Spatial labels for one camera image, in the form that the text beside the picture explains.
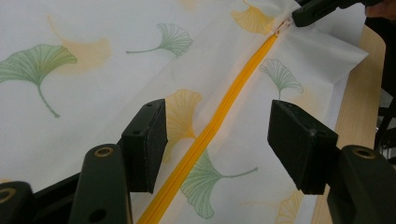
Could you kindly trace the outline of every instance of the wooden table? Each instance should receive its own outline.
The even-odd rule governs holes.
[[[363,28],[359,47],[369,53],[350,73],[335,131],[339,148],[360,145],[373,148],[377,112],[381,95],[381,78],[385,43],[368,27]],[[318,196],[312,223],[332,223],[327,194]]]

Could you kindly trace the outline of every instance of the zipper teeth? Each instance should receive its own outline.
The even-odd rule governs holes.
[[[189,175],[192,167],[218,132],[239,92],[245,86],[248,79],[251,77],[252,73],[267,54],[269,49],[273,46],[276,39],[277,36],[275,34],[271,35],[249,59],[231,87],[227,90],[212,119],[192,143],[190,149],[184,155],[183,159],[179,162],[172,174],[170,174],[166,179],[165,183],[151,201],[142,217],[137,221],[138,224],[160,222],[163,214],[177,194],[184,180]]]

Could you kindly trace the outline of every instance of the clamp jaw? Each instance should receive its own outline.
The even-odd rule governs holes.
[[[130,224],[130,192],[154,191],[167,143],[165,100],[143,105],[117,144],[87,152],[81,172],[33,193],[0,184],[0,224]]]
[[[323,194],[328,184],[335,224],[396,223],[396,172],[370,148],[338,149],[337,138],[297,105],[272,102],[268,143],[297,189]]]
[[[371,7],[380,2],[382,0],[297,0],[302,7],[293,11],[292,17],[297,27],[304,27],[329,15],[338,7],[345,9],[356,3]]]

